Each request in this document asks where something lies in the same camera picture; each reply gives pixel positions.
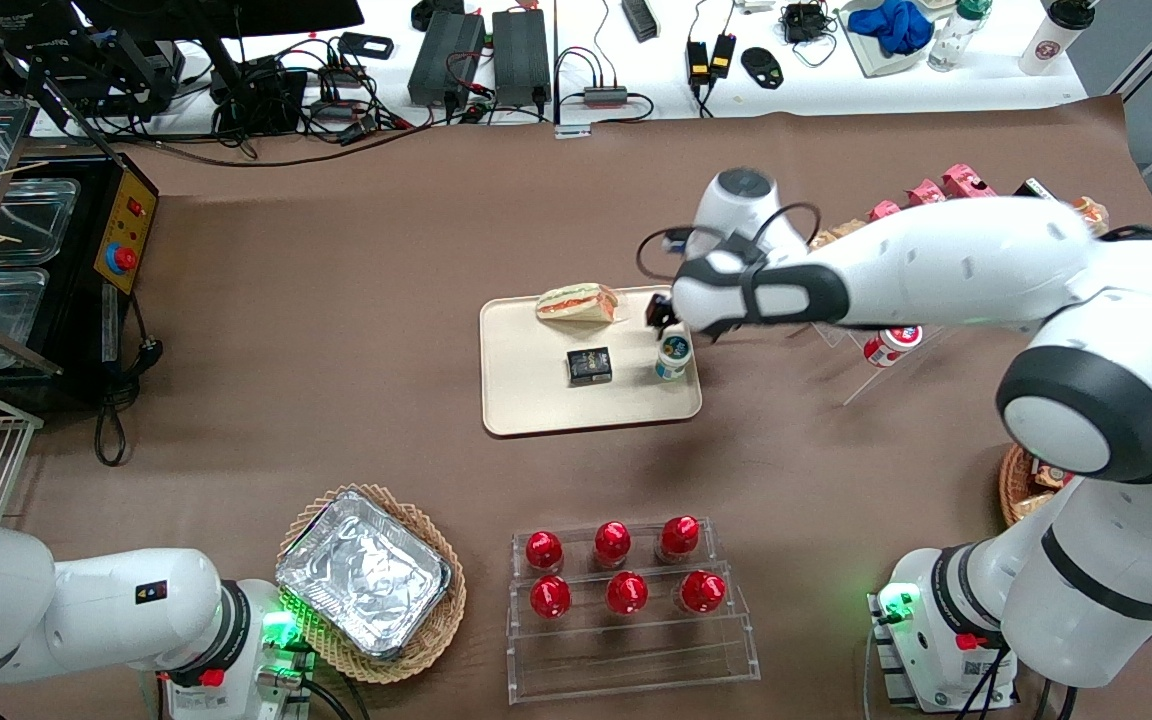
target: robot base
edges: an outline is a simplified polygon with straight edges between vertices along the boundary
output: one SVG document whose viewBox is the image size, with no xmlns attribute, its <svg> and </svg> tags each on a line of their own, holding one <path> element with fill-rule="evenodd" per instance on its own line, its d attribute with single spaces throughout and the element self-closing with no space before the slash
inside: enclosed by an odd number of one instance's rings
<svg viewBox="0 0 1152 720">
<path fill-rule="evenodd" d="M 870 596 L 874 632 L 888 696 L 897 705 L 914 700 L 923 712 L 957 712 L 995 661 L 998 651 L 987 647 L 960 650 L 957 634 L 941 616 L 932 596 L 932 569 L 941 551 L 910 552 L 892 570 L 890 583 Z M 879 626 L 878 619 L 892 612 L 895 602 L 904 621 Z M 1016 679 L 1016 657 L 1005 657 L 998 665 L 990 707 L 1010 707 L 1015 703 L 1011 683 Z M 986 694 L 980 691 L 972 710 L 980 710 Z"/>
<path fill-rule="evenodd" d="M 305 691 L 288 691 L 256 683 L 256 675 L 266 667 L 291 667 L 303 664 L 291 653 L 271 647 L 262 631 L 266 617 L 283 615 L 283 605 L 278 598 L 278 588 L 265 579 L 240 579 L 247 599 L 251 602 L 251 629 L 238 653 L 238 660 L 225 672 L 225 680 L 214 688 L 182 688 L 169 682 L 166 685 L 168 714 L 173 720 L 293 720 L 306 717 Z M 294 667 L 308 672 L 312 667 Z"/>
</svg>

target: foil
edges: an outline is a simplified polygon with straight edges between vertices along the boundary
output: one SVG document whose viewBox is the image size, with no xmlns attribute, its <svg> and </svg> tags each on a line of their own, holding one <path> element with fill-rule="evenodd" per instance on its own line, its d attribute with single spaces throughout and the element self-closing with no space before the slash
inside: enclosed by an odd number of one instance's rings
<svg viewBox="0 0 1152 720">
<path fill-rule="evenodd" d="M 346 491 L 301 533 L 275 577 L 366 655 L 396 660 L 442 600 L 452 568 L 387 511 Z"/>
</svg>

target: yellow panel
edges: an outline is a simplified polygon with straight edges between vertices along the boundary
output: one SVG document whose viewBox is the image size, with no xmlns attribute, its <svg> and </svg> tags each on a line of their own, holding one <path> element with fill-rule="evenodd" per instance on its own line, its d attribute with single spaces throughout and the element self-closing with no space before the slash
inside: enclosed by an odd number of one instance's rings
<svg viewBox="0 0 1152 720">
<path fill-rule="evenodd" d="M 129 170 L 123 170 L 123 179 L 118 183 L 118 195 L 114 197 L 114 206 L 109 210 L 109 221 L 105 225 L 105 236 L 101 237 L 100 251 L 96 255 L 93 268 L 111 283 L 114 283 L 120 291 L 131 295 L 132 285 L 136 283 L 136 273 L 141 270 L 141 255 L 145 250 L 145 237 L 150 234 L 150 225 L 154 220 L 154 212 L 159 200 L 150 188 L 134 176 Z M 106 256 L 109 253 L 109 245 L 118 243 L 119 247 L 129 247 L 136 252 L 137 264 L 134 268 L 123 274 L 115 273 L 109 268 Z"/>
</svg>

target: white table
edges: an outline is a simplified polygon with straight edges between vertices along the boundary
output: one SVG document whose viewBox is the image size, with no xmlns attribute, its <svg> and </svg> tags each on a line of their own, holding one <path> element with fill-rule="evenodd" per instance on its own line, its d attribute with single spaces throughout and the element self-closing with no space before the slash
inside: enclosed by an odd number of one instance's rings
<svg viewBox="0 0 1152 720">
<path fill-rule="evenodd" d="M 556 0 L 541 0 L 547 23 L 547 38 L 553 45 L 553 6 Z M 594 30 L 602 20 L 602 3 L 599 0 L 558 0 L 559 47 L 582 45 L 593 47 Z M 416 55 L 420 51 L 424 35 L 411 28 L 410 13 L 415 0 L 358 0 L 366 18 L 362 26 L 351 28 L 356 32 L 388 36 L 394 41 L 394 53 L 388 60 L 364 60 L 367 73 L 379 83 L 381 100 L 412 123 L 424 122 L 429 111 L 416 108 L 407 94 L 407 79 L 411 74 Z M 480 5 L 467 3 L 467 8 L 480 6 L 488 15 L 513 6 L 513 0 L 479 0 Z M 599 36 L 602 48 L 612 63 L 616 65 L 621 85 L 631 92 L 652 97 L 655 113 L 652 119 L 696 118 L 695 100 L 685 86 L 684 44 L 687 28 L 691 24 L 694 3 L 690 0 L 657 0 L 653 9 L 660 26 L 660 37 L 639 44 L 635 40 L 620 0 L 608 0 L 611 17 Z M 730 5 L 727 0 L 708 0 L 700 7 L 700 20 L 696 23 L 696 40 L 713 45 L 714 37 L 727 18 Z M 995 8 L 986 26 L 973 38 L 963 65 L 948 73 L 938 73 L 920 61 L 914 68 L 893 76 L 867 78 L 861 74 L 861 66 L 851 52 L 842 29 L 838 30 L 838 50 L 819 68 L 808 68 L 795 58 L 790 47 L 785 46 L 778 35 L 776 18 L 780 12 L 772 10 L 733 15 L 730 32 L 735 33 L 736 55 L 732 74 L 719 82 L 708 99 L 708 108 L 718 118 L 753 118 L 773 111 L 788 111 L 801 115 L 840 115 L 867 113 L 920 113 L 920 111 L 955 109 L 1036 109 L 1049 108 L 1087 97 L 1074 71 L 1068 56 L 1060 58 L 1047 74 L 1030 77 L 1016 67 L 1016 58 L 1033 36 L 1043 20 L 1039 0 L 996 0 Z M 331 37 L 338 32 L 317 33 Z M 257 37 L 244 41 L 247 58 L 260 58 L 278 53 L 295 41 L 305 40 L 306 35 Z M 226 41 L 230 54 L 238 59 L 238 43 Z M 740 67 L 740 54 L 746 47 L 763 46 L 772 51 L 785 70 L 785 83 L 778 90 L 758 88 L 745 70 Z M 206 67 L 206 55 L 200 50 L 182 44 L 188 55 L 184 77 L 194 76 Z M 323 45 L 306 46 L 321 54 Z M 558 53 L 550 46 L 550 54 Z M 823 46 L 813 45 L 803 50 L 810 58 L 818 58 Z M 285 59 L 289 67 L 316 67 L 317 62 L 305 55 L 289 55 Z M 476 77 L 486 86 L 494 85 L 492 65 L 484 65 Z M 589 68 L 579 60 L 563 63 L 559 90 L 562 96 L 579 92 L 589 82 Z M 314 99 L 317 85 L 311 81 L 310 99 Z M 206 132 L 211 113 L 215 108 L 206 92 L 177 101 L 166 113 L 147 123 L 147 131 L 156 135 L 197 135 Z M 547 108 L 547 118 L 553 118 L 553 106 Z M 570 100 L 563 106 L 563 123 L 582 123 L 600 118 L 627 118 L 636 114 L 636 108 L 586 109 L 579 100 Z M 441 118 L 440 111 L 435 118 Z M 494 123 L 536 122 L 526 115 L 497 115 Z M 35 136 L 55 137 L 60 131 L 48 118 L 40 115 L 33 129 Z"/>
</svg>

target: wicker basket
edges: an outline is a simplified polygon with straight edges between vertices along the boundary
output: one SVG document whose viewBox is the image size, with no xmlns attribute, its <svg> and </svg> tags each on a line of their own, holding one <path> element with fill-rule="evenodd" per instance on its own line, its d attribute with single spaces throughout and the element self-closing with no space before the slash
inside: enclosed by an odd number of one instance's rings
<svg viewBox="0 0 1152 720">
<path fill-rule="evenodd" d="M 1002 503 L 1002 516 L 1009 526 L 1020 521 L 1014 503 L 1034 494 L 1030 488 L 1033 483 L 1029 482 L 1029 470 L 1033 468 L 1033 462 L 1034 456 L 1029 450 L 1011 444 L 1002 456 L 1002 465 L 998 468 L 998 502 Z"/>
<path fill-rule="evenodd" d="M 335 500 L 339 493 L 353 488 L 367 500 L 379 505 L 381 509 L 393 515 L 394 520 L 402 523 L 423 541 L 427 543 L 435 553 L 452 566 L 452 584 L 447 588 L 447 596 L 425 617 L 420 629 L 416 630 L 411 642 L 403 646 L 402 655 L 392 662 L 376 660 L 373 657 L 363 655 L 353 641 L 340 632 L 336 626 L 328 623 L 310 609 L 304 602 L 296 600 L 287 591 L 285 594 L 285 606 L 296 615 L 296 623 L 301 632 L 311 647 L 332 664 L 349 679 L 361 680 L 365 683 L 397 683 L 399 680 L 410 679 L 412 675 L 425 670 L 430 665 L 444 654 L 447 646 L 452 644 L 453 635 L 461 626 L 461 619 L 465 617 L 465 569 L 461 568 L 461 561 L 456 558 L 456 551 L 444 538 L 444 533 L 438 532 L 433 521 L 424 511 L 417 510 L 416 506 L 400 503 L 394 500 L 387 488 L 380 486 L 340 486 L 306 507 L 291 523 L 291 529 L 287 530 L 287 538 L 279 547 L 279 560 L 283 559 L 285 552 L 291 546 L 301 532 L 305 530 L 310 521 L 314 520 L 323 507 Z"/>
</svg>

